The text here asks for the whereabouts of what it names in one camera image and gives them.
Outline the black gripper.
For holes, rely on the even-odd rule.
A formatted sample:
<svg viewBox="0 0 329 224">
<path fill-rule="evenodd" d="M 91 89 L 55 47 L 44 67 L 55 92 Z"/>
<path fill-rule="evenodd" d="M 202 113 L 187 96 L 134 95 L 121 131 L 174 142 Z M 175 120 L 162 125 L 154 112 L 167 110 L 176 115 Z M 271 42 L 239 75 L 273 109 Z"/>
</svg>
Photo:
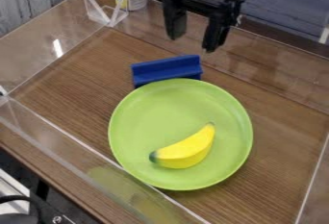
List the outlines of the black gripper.
<svg viewBox="0 0 329 224">
<path fill-rule="evenodd" d="M 246 0 L 163 0 L 166 33 L 171 40 L 186 33 L 186 12 L 210 16 L 202 48 L 207 53 L 223 44 L 230 26 L 239 23 L 242 4 Z"/>
</svg>

